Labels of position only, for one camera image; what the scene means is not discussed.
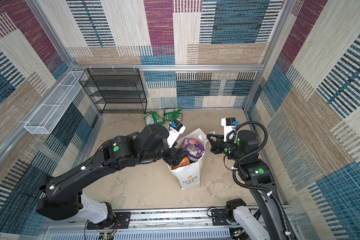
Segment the green snack bag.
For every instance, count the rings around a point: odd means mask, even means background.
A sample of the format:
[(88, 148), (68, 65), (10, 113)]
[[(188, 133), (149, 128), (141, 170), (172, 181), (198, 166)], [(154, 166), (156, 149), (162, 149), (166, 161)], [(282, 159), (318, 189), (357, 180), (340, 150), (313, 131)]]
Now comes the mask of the green snack bag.
[(160, 117), (160, 115), (156, 111), (150, 111), (144, 114), (143, 119), (145, 120), (147, 126), (153, 124), (159, 124), (159, 125), (165, 124), (165, 121)]
[(167, 122), (173, 122), (177, 120), (179, 122), (182, 121), (182, 109), (181, 108), (174, 108), (174, 109), (165, 109), (164, 110), (164, 120)]

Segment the white mesh wall basket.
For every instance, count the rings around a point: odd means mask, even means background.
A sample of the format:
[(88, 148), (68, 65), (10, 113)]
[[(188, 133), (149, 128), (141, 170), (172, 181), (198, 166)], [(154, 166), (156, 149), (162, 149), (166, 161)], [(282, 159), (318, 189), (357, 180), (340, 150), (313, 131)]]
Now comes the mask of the white mesh wall basket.
[(49, 135), (81, 89), (81, 71), (65, 74), (45, 101), (25, 123), (24, 128), (32, 135)]

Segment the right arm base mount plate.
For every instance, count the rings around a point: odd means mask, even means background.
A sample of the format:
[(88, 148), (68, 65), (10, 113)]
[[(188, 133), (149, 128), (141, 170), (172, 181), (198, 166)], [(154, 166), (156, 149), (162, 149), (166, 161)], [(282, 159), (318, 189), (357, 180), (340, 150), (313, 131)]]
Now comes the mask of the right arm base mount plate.
[(210, 208), (207, 210), (207, 215), (212, 218), (214, 226), (238, 225), (244, 228), (257, 220), (246, 206), (227, 209)]

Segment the white paper bag with print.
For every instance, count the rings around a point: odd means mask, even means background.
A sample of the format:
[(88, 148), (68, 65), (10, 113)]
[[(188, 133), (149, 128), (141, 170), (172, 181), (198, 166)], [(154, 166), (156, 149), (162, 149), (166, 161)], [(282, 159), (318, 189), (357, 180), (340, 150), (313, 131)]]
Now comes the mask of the white paper bag with print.
[[(183, 146), (186, 138), (196, 140), (206, 150), (208, 140), (207, 135), (203, 132), (202, 129), (198, 128), (185, 137), (179, 139), (176, 149), (180, 149)], [(179, 167), (177, 169), (173, 169), (173, 166), (168, 166), (169, 171), (177, 179), (182, 190), (188, 190), (201, 186), (201, 172), (205, 156), (206, 151), (202, 153), (201, 157), (196, 162), (190, 163), (187, 166)]]

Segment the purple berries candy bag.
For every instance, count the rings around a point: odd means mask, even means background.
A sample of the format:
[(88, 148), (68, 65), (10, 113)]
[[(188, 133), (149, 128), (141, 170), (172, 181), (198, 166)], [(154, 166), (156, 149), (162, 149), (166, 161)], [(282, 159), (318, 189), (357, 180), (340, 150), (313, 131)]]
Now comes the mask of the purple berries candy bag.
[(188, 158), (193, 162), (199, 161), (205, 153), (204, 145), (196, 139), (185, 138), (183, 149), (189, 152)]

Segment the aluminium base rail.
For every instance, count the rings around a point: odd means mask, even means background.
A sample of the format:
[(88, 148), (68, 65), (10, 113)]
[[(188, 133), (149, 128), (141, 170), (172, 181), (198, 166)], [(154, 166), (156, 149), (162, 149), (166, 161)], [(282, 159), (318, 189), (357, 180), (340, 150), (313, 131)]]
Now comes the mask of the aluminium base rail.
[[(131, 212), (127, 229), (86, 230), (89, 222), (79, 219), (47, 221), (39, 240), (251, 240), (236, 225), (214, 226), (207, 210), (180, 208), (153, 210), (119, 210)], [(249, 207), (261, 224), (258, 207)]]

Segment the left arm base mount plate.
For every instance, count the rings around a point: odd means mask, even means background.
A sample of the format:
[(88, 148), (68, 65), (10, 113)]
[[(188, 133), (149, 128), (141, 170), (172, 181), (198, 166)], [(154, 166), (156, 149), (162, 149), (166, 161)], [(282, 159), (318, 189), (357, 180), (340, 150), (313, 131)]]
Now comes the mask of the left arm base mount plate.
[(114, 212), (114, 219), (112, 221), (105, 221), (102, 224), (94, 224), (89, 222), (86, 230), (116, 230), (127, 229), (130, 225), (131, 212)]

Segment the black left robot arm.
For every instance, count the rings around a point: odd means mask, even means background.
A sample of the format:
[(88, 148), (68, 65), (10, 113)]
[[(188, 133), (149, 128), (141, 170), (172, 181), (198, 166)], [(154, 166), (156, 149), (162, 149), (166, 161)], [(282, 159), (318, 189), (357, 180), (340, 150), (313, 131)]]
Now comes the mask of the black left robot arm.
[(169, 166), (179, 165), (188, 155), (188, 151), (176, 148), (176, 140), (185, 129), (178, 122), (170, 123), (169, 128), (153, 124), (141, 132), (106, 141), (92, 157), (68, 172), (42, 177), (39, 189), (45, 196), (38, 200), (36, 212), (54, 221), (78, 217), (101, 228), (111, 227), (115, 222), (112, 205), (90, 199), (83, 189), (127, 167), (158, 160)]

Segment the orange snack bag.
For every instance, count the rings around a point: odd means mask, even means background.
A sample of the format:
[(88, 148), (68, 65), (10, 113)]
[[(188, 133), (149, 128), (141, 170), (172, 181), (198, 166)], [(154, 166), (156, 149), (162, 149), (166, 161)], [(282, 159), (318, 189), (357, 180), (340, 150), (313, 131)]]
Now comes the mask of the orange snack bag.
[(189, 160), (188, 157), (185, 157), (177, 166), (172, 166), (172, 170), (181, 168), (181, 167), (185, 167), (191, 164), (191, 161)]

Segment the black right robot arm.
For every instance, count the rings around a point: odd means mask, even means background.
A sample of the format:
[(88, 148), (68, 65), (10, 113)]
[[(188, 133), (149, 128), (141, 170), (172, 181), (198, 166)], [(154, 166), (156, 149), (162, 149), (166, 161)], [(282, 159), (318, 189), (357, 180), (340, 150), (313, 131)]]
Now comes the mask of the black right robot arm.
[(244, 201), (235, 199), (226, 203), (227, 222), (240, 225), (251, 240), (296, 240), (298, 237), (278, 197), (273, 174), (259, 158), (260, 150), (268, 142), (267, 129), (254, 121), (240, 124), (235, 118), (223, 118), (221, 125), (223, 135), (207, 134), (211, 152), (234, 161), (230, 168), (234, 182), (250, 191), (264, 220), (261, 224)]

